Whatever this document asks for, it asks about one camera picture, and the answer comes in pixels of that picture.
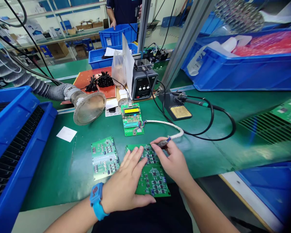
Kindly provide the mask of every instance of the white cable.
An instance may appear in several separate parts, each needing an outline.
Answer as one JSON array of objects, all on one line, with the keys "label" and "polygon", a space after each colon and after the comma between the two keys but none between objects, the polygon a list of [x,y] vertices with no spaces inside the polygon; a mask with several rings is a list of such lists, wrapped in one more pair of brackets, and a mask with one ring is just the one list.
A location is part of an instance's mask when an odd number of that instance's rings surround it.
[{"label": "white cable", "polygon": [[156,120],[146,120],[145,122],[162,123],[162,124],[166,124],[166,125],[170,125],[170,126],[172,126],[172,127],[175,127],[175,128],[176,128],[177,130],[179,130],[180,132],[177,133],[177,134],[175,134],[175,135],[168,136],[168,137],[171,138],[171,139],[179,138],[179,137],[181,137],[181,136],[184,134],[183,129],[181,129],[180,127],[178,127],[178,126],[176,126],[176,125],[174,125],[174,124],[172,124],[172,123],[169,123],[169,122],[165,122],[165,121],[156,121]]},{"label": "white cable", "polygon": [[14,71],[14,70],[12,70],[10,67],[8,67],[6,64],[4,64],[10,71],[12,71],[12,72],[15,72],[15,73],[20,73],[21,71],[22,71],[22,68],[20,68],[18,65],[18,67],[19,67],[19,71]]}]

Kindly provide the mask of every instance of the hand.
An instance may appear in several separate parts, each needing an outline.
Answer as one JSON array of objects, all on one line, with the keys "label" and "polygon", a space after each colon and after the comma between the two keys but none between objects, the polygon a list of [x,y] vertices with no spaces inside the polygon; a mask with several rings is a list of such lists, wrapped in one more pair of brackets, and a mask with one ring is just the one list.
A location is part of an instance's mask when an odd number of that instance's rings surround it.
[{"label": "hand", "polygon": [[139,16],[138,16],[138,19],[141,18],[142,4],[140,4],[139,8],[140,8],[140,10],[139,10]]},{"label": "hand", "polygon": [[119,170],[103,185],[101,205],[105,213],[130,210],[143,207],[156,200],[151,195],[136,195],[138,181],[142,168],[147,162],[143,158],[140,162],[143,147],[128,151]]},{"label": "hand", "polygon": [[113,29],[115,30],[115,27],[116,27],[116,21],[115,20],[112,21],[112,24],[110,25],[110,27],[113,27]]},{"label": "hand", "polygon": [[165,172],[177,183],[179,187],[181,187],[183,183],[191,180],[192,176],[189,172],[183,153],[179,150],[174,141],[170,140],[166,145],[166,151],[169,154],[168,157],[166,157],[162,149],[155,144],[167,139],[168,138],[165,137],[159,137],[150,142],[150,144],[156,152]]}]

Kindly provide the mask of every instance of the dark shirt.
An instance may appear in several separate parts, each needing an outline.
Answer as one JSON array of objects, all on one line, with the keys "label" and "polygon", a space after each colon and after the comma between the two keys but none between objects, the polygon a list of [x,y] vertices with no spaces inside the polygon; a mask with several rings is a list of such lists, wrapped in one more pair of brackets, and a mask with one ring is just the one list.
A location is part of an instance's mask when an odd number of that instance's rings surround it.
[{"label": "dark shirt", "polygon": [[142,0],[107,0],[107,8],[112,8],[116,24],[137,23],[139,12],[135,17],[135,9],[142,4]]},{"label": "dark shirt", "polygon": [[193,233],[192,220],[178,186],[173,183],[168,187],[170,197],[156,198],[155,204],[145,207],[113,212],[97,222],[92,233]]}]

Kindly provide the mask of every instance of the person's right hand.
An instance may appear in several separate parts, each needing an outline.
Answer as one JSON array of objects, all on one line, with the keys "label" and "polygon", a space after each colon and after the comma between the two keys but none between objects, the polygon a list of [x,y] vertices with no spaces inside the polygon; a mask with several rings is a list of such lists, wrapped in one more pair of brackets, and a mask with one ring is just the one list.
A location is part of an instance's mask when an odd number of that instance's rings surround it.
[{"label": "person's right hand", "polygon": [[112,24],[110,25],[110,27],[113,27],[113,29],[115,30],[115,27],[116,27],[116,21],[113,20]]},{"label": "person's right hand", "polygon": [[192,176],[189,172],[187,163],[183,156],[183,153],[176,146],[174,141],[170,140],[167,144],[167,157],[162,149],[155,143],[160,141],[167,140],[166,137],[159,137],[154,141],[150,142],[153,150],[156,152],[165,172],[177,183],[178,186],[181,186],[184,182],[192,179]]}]

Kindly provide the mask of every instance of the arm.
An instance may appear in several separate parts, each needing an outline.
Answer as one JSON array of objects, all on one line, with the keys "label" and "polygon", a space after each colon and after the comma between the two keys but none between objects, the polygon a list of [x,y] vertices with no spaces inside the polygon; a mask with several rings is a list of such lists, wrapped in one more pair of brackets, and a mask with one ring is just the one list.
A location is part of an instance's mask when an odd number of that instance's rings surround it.
[{"label": "arm", "polygon": [[[131,153],[128,151],[119,170],[103,185],[100,204],[105,213],[134,209],[156,202],[151,195],[135,194],[142,168],[147,163],[147,158],[139,162],[142,152],[143,147],[135,147]],[[87,197],[60,216],[45,233],[86,232],[97,221]]]},{"label": "arm", "polygon": [[183,191],[200,232],[239,232],[194,181],[183,153],[176,144],[173,141],[167,144],[168,157],[158,145],[154,144],[162,140],[167,140],[167,138],[160,137],[154,140],[151,142],[152,148],[156,152],[165,172]]},{"label": "arm", "polygon": [[113,27],[113,29],[115,30],[116,20],[115,20],[113,8],[114,8],[114,1],[107,0],[107,14],[108,14],[110,20],[112,21],[110,27]]}]

